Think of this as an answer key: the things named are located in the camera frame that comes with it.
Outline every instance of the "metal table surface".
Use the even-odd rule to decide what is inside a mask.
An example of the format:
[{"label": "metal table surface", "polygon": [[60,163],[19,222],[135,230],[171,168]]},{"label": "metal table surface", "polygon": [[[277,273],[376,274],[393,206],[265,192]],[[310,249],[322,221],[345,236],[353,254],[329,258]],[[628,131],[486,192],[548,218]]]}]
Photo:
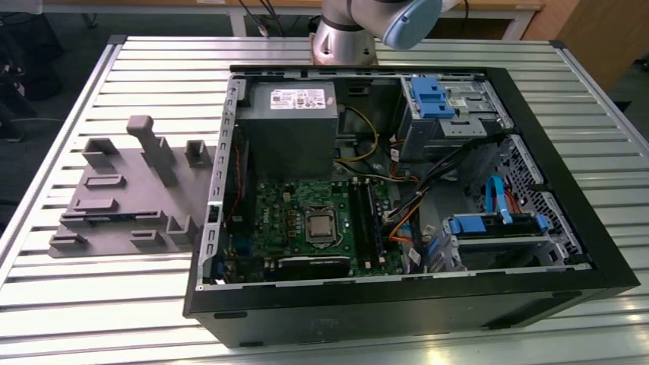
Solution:
[{"label": "metal table surface", "polygon": [[0,360],[124,363],[600,363],[649,359],[649,152],[580,68],[548,43],[430,40],[381,65],[506,67],[634,268],[641,287],[528,328],[332,344],[228,349],[180,311],[189,254],[51,259],[48,241],[87,161],[91,136],[119,147],[133,114],[171,145],[210,144],[232,64],[304,64],[305,39],[131,37],[109,45],[0,241]]}]

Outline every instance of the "blue latch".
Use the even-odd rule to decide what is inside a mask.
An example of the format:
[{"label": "blue latch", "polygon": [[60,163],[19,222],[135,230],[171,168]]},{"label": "blue latch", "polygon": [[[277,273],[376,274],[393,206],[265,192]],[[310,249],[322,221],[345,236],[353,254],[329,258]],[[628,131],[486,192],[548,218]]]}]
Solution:
[{"label": "blue latch", "polygon": [[452,234],[458,233],[485,233],[485,223],[478,215],[462,215],[448,221]]},{"label": "blue latch", "polygon": [[549,227],[548,227],[548,219],[545,218],[545,215],[537,214],[534,218],[537,219],[538,228],[541,228],[541,232],[542,233],[548,232]]},{"label": "blue latch", "polygon": [[446,104],[446,91],[436,78],[412,78],[413,97],[422,118],[452,118],[456,111]]}]

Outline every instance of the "orange wire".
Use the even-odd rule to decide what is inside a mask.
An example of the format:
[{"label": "orange wire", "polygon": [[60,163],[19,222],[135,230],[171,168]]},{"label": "orange wire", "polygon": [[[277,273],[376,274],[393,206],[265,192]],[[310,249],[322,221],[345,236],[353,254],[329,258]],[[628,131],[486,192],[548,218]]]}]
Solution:
[{"label": "orange wire", "polygon": [[[404,180],[406,176],[397,176],[397,172],[396,172],[396,169],[397,168],[397,162],[392,162],[392,166],[389,168],[389,177],[392,177],[393,179],[397,179],[397,180]],[[416,182],[418,183],[418,178],[414,176],[414,175],[410,175],[409,178]]]},{"label": "orange wire", "polygon": [[406,240],[406,238],[404,237],[396,237],[394,235],[397,234],[398,232],[398,228],[404,225],[405,221],[408,220],[409,216],[413,215],[414,211],[418,209],[418,206],[422,204],[422,201],[424,199],[421,199],[417,203],[417,205],[413,206],[413,208],[409,210],[408,214],[404,216],[404,219],[401,219],[401,222],[398,222],[397,226],[394,227],[394,229],[392,230],[390,234],[389,234],[389,240],[393,241],[393,240]]}]

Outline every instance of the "metal chassis frame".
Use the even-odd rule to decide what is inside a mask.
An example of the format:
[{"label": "metal chassis frame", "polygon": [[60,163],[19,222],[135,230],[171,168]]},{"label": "metal chassis frame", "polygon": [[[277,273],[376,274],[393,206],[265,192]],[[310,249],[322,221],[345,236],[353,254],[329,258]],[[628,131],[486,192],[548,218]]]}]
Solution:
[{"label": "metal chassis frame", "polygon": [[[244,78],[281,78],[300,75],[312,77],[312,73],[328,71],[329,77],[336,67],[321,66],[232,66],[230,71]],[[562,162],[556,148],[544,132],[541,124],[525,102],[508,71],[502,68],[468,67],[417,67],[404,66],[381,68],[368,66],[344,68],[356,71],[364,77],[372,77],[386,70],[408,70],[413,74],[429,74],[440,71],[470,71],[485,74],[509,116],[516,120],[517,129],[528,146],[541,174],[545,177],[546,189],[557,196],[560,207],[570,218],[574,235],[580,238],[596,264],[596,270],[569,271],[561,276],[552,273],[500,275],[497,277],[446,278],[442,281],[402,281],[354,285],[317,285],[310,287],[254,287],[249,290],[204,290],[194,291],[197,280],[197,257],[193,255],[189,269],[188,292],[184,303],[184,315],[198,313],[232,313],[270,307],[346,305],[356,303],[354,298],[364,298],[365,303],[394,300],[421,300],[454,296],[482,296],[502,293],[525,293],[552,291],[557,295],[581,295],[581,290],[600,290],[588,299],[610,297],[638,285],[629,265],[605,230],[605,226],[588,203],[574,177]]]}]

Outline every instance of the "floor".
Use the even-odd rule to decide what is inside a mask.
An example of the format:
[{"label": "floor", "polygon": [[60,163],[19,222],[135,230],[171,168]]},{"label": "floor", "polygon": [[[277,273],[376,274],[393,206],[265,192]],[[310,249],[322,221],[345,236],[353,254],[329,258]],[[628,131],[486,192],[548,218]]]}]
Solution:
[{"label": "floor", "polygon": [[[65,49],[64,55],[53,63],[63,80],[63,90],[55,97],[32,105],[40,116],[51,119],[65,119],[112,34],[232,35],[229,20],[224,15],[100,14],[99,26],[93,29],[87,28],[79,14],[49,14],[48,19]],[[284,16],[281,22],[288,36],[308,35],[308,17]],[[248,22],[246,26],[248,34],[257,34],[254,24]],[[630,101],[626,117],[649,139],[649,72],[642,71],[640,65],[630,67],[609,96],[616,101]],[[3,202],[3,199],[13,202],[20,200],[56,137],[60,123],[43,123],[29,125],[29,138],[24,144],[0,144],[0,171],[12,172],[11,179],[0,179],[0,232],[15,210],[11,202]]]}]

